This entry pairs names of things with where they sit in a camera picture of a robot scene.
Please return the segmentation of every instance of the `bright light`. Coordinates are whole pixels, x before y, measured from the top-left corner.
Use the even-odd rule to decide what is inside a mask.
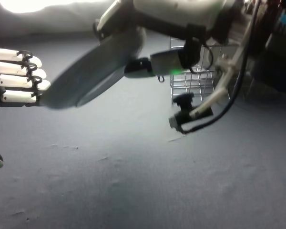
[[[13,13],[29,13],[47,6],[67,5],[74,2],[100,2],[104,0],[0,0],[1,5]]]

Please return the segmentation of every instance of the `wire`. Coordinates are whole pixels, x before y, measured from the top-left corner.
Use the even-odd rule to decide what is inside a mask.
[[[239,91],[242,87],[242,84],[243,84],[243,79],[244,79],[244,76],[245,76],[245,71],[246,71],[246,67],[247,67],[247,61],[248,61],[248,57],[249,57],[249,48],[250,48],[250,44],[252,43],[252,39],[253,39],[253,34],[254,34],[254,31],[255,31],[255,23],[256,23],[256,19],[257,19],[257,13],[258,13],[258,9],[259,9],[259,6],[261,4],[261,0],[257,0],[256,2],[256,6],[254,8],[254,12],[253,12],[253,17],[252,17],[252,20],[251,20],[251,31],[250,31],[250,36],[249,36],[249,41],[245,47],[245,53],[244,53],[244,58],[243,58],[243,63],[242,63],[242,67],[241,67],[241,70],[240,70],[240,73],[239,73],[239,76],[237,78],[237,81],[236,81],[236,84],[235,84],[235,88],[233,90],[233,93],[232,93],[232,96],[230,98],[230,101],[229,103],[226,105],[226,107],[223,109],[223,111],[218,115],[216,116],[215,118],[213,118],[212,120],[204,123],[204,124],[201,124],[201,125],[198,125],[198,126],[195,126],[193,127],[192,129],[190,130],[183,130],[182,127],[178,127],[178,131],[181,132],[182,134],[189,134],[189,133],[192,133],[192,132],[196,132],[198,130],[201,130],[205,127],[208,127],[212,124],[214,124],[215,122],[217,122],[218,120],[220,120],[230,109],[231,107],[233,106],[238,94],[239,94]]]
[[[213,63],[214,63],[214,54],[210,48],[210,46],[208,46],[206,43],[203,44],[203,46],[210,52],[211,54],[211,62],[210,62],[210,65],[205,69],[206,71],[210,70],[210,68],[212,67]],[[195,72],[192,67],[189,68],[190,72],[192,74],[198,74],[198,72]]]

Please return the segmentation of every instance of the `wire basket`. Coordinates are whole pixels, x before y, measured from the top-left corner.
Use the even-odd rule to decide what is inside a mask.
[[[184,46],[184,41],[176,38],[170,39],[170,49],[178,49]],[[222,46],[219,44],[209,45],[214,53],[214,61],[219,56],[226,55],[232,57],[236,52],[237,45]],[[215,67],[209,70],[205,68],[210,64],[209,51],[205,47],[201,47],[201,59],[200,62],[193,67],[193,70],[198,74],[192,74],[190,70],[181,72],[176,75],[170,76],[171,86],[171,99],[181,94],[194,94],[194,102],[201,102],[205,97],[209,96],[214,91],[214,87],[217,83],[217,75]]]

